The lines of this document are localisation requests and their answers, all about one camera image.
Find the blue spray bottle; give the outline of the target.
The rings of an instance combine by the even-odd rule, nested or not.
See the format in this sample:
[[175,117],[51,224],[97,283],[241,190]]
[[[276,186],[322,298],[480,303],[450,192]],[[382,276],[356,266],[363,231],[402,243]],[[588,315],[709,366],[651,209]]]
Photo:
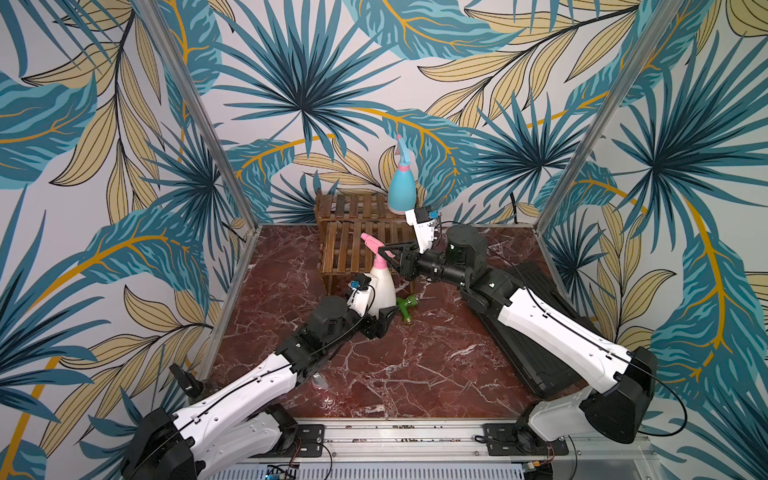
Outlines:
[[413,155],[402,135],[398,134],[396,140],[399,160],[388,190],[388,206],[394,213],[404,214],[416,206],[417,188],[412,171]]

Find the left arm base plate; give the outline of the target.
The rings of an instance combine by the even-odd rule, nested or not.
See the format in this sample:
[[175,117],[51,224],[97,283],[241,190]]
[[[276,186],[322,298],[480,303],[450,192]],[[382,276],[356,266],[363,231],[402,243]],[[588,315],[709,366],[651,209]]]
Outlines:
[[276,446],[259,458],[320,458],[324,453],[324,424],[299,424],[284,433]]

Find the white spray bottle pink top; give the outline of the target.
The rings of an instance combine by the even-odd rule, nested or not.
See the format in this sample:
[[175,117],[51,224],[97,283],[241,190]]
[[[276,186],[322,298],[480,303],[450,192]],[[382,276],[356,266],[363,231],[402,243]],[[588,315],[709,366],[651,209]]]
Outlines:
[[368,276],[371,278],[376,294],[370,302],[369,314],[377,317],[382,309],[396,306],[394,281],[386,261],[388,254],[381,255],[379,253],[379,249],[384,246],[384,243],[367,233],[362,233],[360,237],[374,255],[373,265]]

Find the wooden slatted step shelf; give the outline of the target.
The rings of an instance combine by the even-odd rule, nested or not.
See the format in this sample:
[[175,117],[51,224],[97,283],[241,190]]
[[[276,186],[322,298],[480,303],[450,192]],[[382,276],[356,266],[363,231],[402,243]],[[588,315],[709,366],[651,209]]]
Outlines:
[[314,213],[321,242],[320,272],[328,293],[340,281],[372,268],[374,254],[365,246],[364,234],[385,244],[415,239],[413,228],[389,209],[384,194],[320,194]]

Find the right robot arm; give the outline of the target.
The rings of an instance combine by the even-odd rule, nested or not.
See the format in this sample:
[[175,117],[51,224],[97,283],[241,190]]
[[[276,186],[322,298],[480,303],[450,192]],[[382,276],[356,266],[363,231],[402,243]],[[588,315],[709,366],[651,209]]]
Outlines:
[[655,392],[657,358],[649,350],[602,338],[548,305],[520,275],[489,266],[487,240],[473,226],[449,228],[444,250],[416,241],[366,245],[405,279],[456,286],[473,311],[521,333],[586,381],[574,394],[529,408],[515,425],[519,436],[551,442],[596,432],[620,444],[635,440]]

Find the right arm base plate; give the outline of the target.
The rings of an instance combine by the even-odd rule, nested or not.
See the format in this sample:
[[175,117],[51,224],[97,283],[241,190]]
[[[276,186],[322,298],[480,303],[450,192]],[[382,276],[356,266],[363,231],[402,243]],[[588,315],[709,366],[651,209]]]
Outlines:
[[485,445],[490,456],[560,457],[569,454],[562,439],[546,441],[527,427],[512,423],[486,423],[474,441]]

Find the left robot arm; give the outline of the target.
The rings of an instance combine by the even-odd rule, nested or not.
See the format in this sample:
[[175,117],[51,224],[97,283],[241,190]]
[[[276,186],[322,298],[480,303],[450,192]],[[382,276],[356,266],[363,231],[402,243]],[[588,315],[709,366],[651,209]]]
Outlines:
[[253,455],[285,449],[295,423],[275,399],[309,380],[356,334],[386,334],[398,306],[371,301],[372,294],[323,298],[306,323],[238,380],[174,413],[152,411],[125,451],[121,476],[209,479]]

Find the clear pink spray bottle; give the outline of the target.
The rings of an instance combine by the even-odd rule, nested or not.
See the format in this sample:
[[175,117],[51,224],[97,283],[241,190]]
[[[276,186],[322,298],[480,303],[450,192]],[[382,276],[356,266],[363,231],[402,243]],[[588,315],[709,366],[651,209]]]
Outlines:
[[317,389],[320,390],[327,390],[329,388],[327,379],[321,373],[315,373],[312,376],[312,383]]

